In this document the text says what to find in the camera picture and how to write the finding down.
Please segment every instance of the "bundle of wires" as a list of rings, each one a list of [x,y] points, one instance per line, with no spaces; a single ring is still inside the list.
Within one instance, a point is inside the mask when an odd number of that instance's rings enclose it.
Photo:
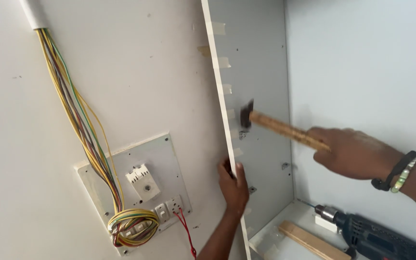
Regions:
[[[73,85],[65,62],[57,49],[49,30],[47,28],[40,28],[36,29],[36,32],[38,33],[43,48],[49,74],[51,75],[68,119],[70,120],[78,139],[83,145],[84,152],[86,153],[92,168],[110,188],[115,215],[109,221],[108,229],[112,236],[113,244],[116,247],[136,247],[146,243],[158,229],[158,217],[155,213],[148,210],[124,210],[123,191],[121,189],[120,181],[118,180],[113,158],[110,156],[110,164],[113,169],[112,174],[109,162],[98,141],[96,130],[89,117],[88,111],[94,116],[100,126],[105,144],[107,145],[107,151],[109,155],[111,155],[104,129],[96,114]],[[130,232],[135,226],[140,227],[139,231],[134,229],[134,232]]]

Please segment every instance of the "beaded bracelet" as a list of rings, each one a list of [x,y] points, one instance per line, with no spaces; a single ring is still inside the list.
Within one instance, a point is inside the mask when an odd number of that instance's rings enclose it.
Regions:
[[[416,157],[402,171],[401,176],[399,176],[399,179],[396,181],[396,184],[394,184],[394,187],[391,188],[392,193],[398,193],[399,192],[399,190],[402,188],[402,185],[404,185],[405,180],[407,180],[407,177],[410,174],[410,170],[413,168],[415,163],[416,163]]]

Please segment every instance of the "wooden plank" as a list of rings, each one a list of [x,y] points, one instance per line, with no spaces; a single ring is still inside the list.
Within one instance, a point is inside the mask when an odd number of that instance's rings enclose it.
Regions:
[[[328,244],[320,238],[308,233],[300,227],[297,227],[290,221],[284,220],[279,226],[279,230],[306,247],[309,251],[325,260],[350,260],[351,257],[338,248]]]

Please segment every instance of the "green wire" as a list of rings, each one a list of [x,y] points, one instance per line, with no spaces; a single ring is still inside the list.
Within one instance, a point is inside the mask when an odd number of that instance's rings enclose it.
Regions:
[[[78,104],[78,107],[79,107],[79,109],[81,110],[81,113],[83,114],[84,120],[88,123],[89,130],[91,131],[92,136],[93,136],[93,137],[94,137],[94,139],[96,140],[96,143],[97,143],[97,146],[98,146],[98,148],[99,148],[99,151],[100,151],[101,155],[105,158],[105,163],[107,164],[107,168],[109,169],[109,174],[110,174],[110,176],[111,176],[111,178],[112,178],[112,181],[113,181],[113,182],[115,182],[115,181],[113,180],[113,174],[112,174],[112,171],[111,171],[111,169],[110,169],[110,166],[109,166],[109,162],[108,162],[108,160],[107,160],[107,157],[105,156],[104,152],[102,151],[102,147],[100,146],[99,141],[97,140],[96,135],[95,135],[95,134],[94,134],[94,132],[92,131],[91,125],[90,125],[90,123],[89,123],[89,121],[88,121],[88,119],[87,119],[87,117],[86,117],[86,115],[85,115],[85,112],[83,111],[83,108],[82,108],[82,107],[81,107],[81,105],[79,104],[78,97],[76,96],[76,91],[73,89],[72,79],[70,78],[70,74],[69,74],[68,69],[67,69],[67,67],[66,67],[66,64],[65,64],[65,62],[64,62],[64,60],[63,60],[63,58],[62,58],[62,55],[61,55],[61,53],[59,52],[59,50],[57,50],[57,46],[55,46],[54,40],[51,38],[51,35],[49,34],[48,29],[43,28],[43,30],[44,30],[44,32],[46,33],[46,35],[48,36],[49,41],[52,43],[52,46],[54,47],[55,52],[57,53],[57,55],[59,56],[59,58],[61,58],[62,64],[63,64],[63,66],[64,66],[64,68],[65,68],[65,72],[66,72],[66,75],[67,75],[68,83],[70,84],[70,87],[72,88],[72,92],[73,92],[73,95],[74,95],[74,97],[75,97],[76,103]]]

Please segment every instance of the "hand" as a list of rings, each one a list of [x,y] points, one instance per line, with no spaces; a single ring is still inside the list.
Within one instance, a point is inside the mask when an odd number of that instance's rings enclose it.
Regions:
[[[250,198],[248,184],[245,179],[245,171],[241,163],[235,164],[237,178],[232,178],[231,163],[229,157],[223,158],[218,163],[219,186],[221,187],[224,199],[227,202],[226,213],[241,217],[245,210],[246,203]]]
[[[393,147],[353,129],[313,127],[307,132],[330,146],[320,150],[314,160],[337,174],[353,179],[385,180],[403,154]]]

